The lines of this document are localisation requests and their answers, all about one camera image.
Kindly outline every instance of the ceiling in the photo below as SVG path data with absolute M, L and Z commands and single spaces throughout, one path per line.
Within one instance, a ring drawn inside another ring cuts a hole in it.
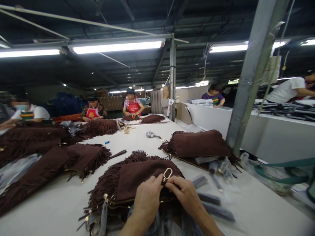
M 248 40 L 257 0 L 0 0 L 0 4 L 23 7 L 61 16 L 68 16 L 110 25 L 137 29 L 154 34 L 174 33 L 178 39 L 177 82 L 191 84 L 204 75 L 203 56 L 207 42 Z M 283 76 L 304 75 L 314 69 L 315 46 L 298 46 L 299 41 L 315 37 L 315 3 L 296 1 L 285 38 L 288 45 L 287 69 Z M 71 40 L 92 40 L 140 36 L 143 34 L 82 24 L 61 19 L 10 11 L 15 15 L 62 34 Z M 63 38 L 0 13 L 0 35 L 13 47 L 24 44 L 50 45 Z M 109 52 L 127 68 L 100 54 L 53 55 L 0 59 L 0 86 L 34 86 L 65 83 L 81 88 L 162 84 L 169 75 L 169 48 Z M 207 79 L 239 77 L 245 52 L 211 53 L 206 61 Z

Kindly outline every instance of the white partition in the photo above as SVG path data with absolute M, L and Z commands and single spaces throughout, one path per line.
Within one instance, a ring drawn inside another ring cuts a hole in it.
M 232 110 L 185 103 L 193 124 L 216 129 L 226 138 Z M 314 157 L 315 122 L 252 113 L 241 148 L 269 163 Z

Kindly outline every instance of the purple shirt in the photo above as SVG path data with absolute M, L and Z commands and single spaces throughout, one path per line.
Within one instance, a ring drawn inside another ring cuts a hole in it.
M 213 99 L 216 97 L 219 99 L 219 101 L 224 99 L 221 93 L 218 93 L 217 95 L 214 95 L 214 96 L 210 96 L 208 93 L 205 93 L 204 95 L 202 95 L 201 99 Z

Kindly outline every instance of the white t-shirt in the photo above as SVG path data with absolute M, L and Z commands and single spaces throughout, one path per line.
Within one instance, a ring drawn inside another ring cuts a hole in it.
M 31 104 L 31 108 L 27 112 L 30 112 L 30 111 L 34 112 L 34 119 L 44 118 L 44 120 L 50 120 L 50 115 L 48 111 L 43 107 L 38 107 Z M 11 119 L 22 120 L 21 111 L 17 110 L 15 114 L 11 117 Z
M 305 88 L 305 80 L 302 77 L 295 77 L 278 85 L 266 99 L 275 103 L 286 103 L 298 94 L 295 89 L 300 88 Z

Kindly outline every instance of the woman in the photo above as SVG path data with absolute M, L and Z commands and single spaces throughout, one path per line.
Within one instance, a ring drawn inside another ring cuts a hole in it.
M 211 84 L 209 86 L 208 92 L 202 95 L 201 99 L 212 99 L 212 104 L 216 108 L 223 106 L 223 104 L 225 103 L 225 99 L 220 93 L 221 90 L 222 90 L 222 85 Z
M 0 125 L 0 130 L 13 128 L 15 124 L 23 121 L 52 124 L 48 111 L 43 107 L 33 105 L 27 97 L 16 97 L 10 103 L 16 108 L 16 112 L 11 119 Z
M 137 115 L 141 114 L 144 110 L 143 104 L 136 97 L 136 92 L 133 88 L 127 89 L 127 98 L 124 102 L 124 109 L 122 112 L 125 115 L 132 115 L 132 118 L 135 118 Z
M 89 102 L 89 106 L 85 106 L 81 113 L 81 119 L 85 122 L 106 118 L 107 109 L 104 107 L 103 104 L 98 103 L 98 101 Z

